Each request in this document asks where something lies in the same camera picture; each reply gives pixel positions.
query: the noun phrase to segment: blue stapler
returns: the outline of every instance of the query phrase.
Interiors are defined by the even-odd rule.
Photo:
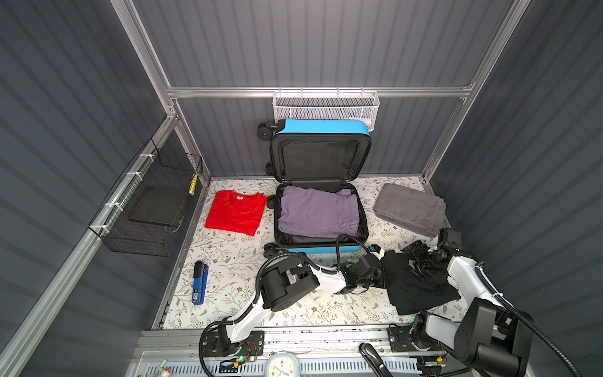
[[[201,305],[205,300],[205,286],[207,285],[207,273],[209,267],[202,261],[195,262],[195,268],[192,272],[192,303]]]

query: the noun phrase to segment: red t-shirt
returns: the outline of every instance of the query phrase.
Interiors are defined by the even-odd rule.
[[[266,201],[266,197],[259,193],[242,195],[235,191],[218,191],[205,227],[254,236],[260,226]]]

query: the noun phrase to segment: open suitcase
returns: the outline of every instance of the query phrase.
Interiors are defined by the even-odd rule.
[[[361,121],[287,119],[271,126],[260,124],[257,134],[262,140],[270,141],[270,162],[266,172],[281,182],[275,195],[268,197],[268,207],[274,208],[276,244],[265,245],[265,255],[276,254],[279,249],[295,249],[293,251],[307,254],[335,253],[334,238],[281,232],[280,199],[288,185],[329,192],[349,188],[352,194],[358,194],[349,181],[360,173],[371,147],[367,126]],[[368,239],[367,216],[359,197],[358,209],[360,223],[353,236],[365,242]],[[351,239],[343,238],[339,242],[340,253],[351,253],[360,248]]]

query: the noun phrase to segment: mounting plate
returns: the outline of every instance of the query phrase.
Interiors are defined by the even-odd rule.
[[[251,335],[249,335],[249,337],[245,341],[252,343],[251,350],[248,348],[247,343],[243,343],[243,346],[241,347],[241,349],[239,349],[234,354],[227,353],[228,351],[223,352],[222,351],[223,347],[220,344],[219,332],[211,331],[207,335],[205,335],[205,338],[203,339],[203,342],[205,343],[205,345],[201,346],[203,348],[203,356],[204,357],[217,357],[217,356],[229,356],[229,355],[247,356],[249,354],[249,352],[251,352],[251,354],[253,355],[256,352],[253,347],[254,344],[257,347],[257,355],[258,356],[260,356],[264,353],[264,331],[252,331]]]
[[[410,352],[416,351],[417,349],[412,345],[412,339],[410,336],[410,329],[412,324],[401,325],[401,326],[390,326],[387,329],[387,337],[390,341],[391,350],[394,352]],[[441,351],[441,347],[436,345],[430,347],[429,351]]]

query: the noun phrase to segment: black cloth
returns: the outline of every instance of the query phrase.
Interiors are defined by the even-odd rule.
[[[410,254],[388,251],[381,258],[381,265],[396,278],[387,288],[390,302],[398,310],[398,315],[414,314],[431,309],[461,296],[448,283],[447,271],[437,271],[424,282],[412,273],[408,265]]]

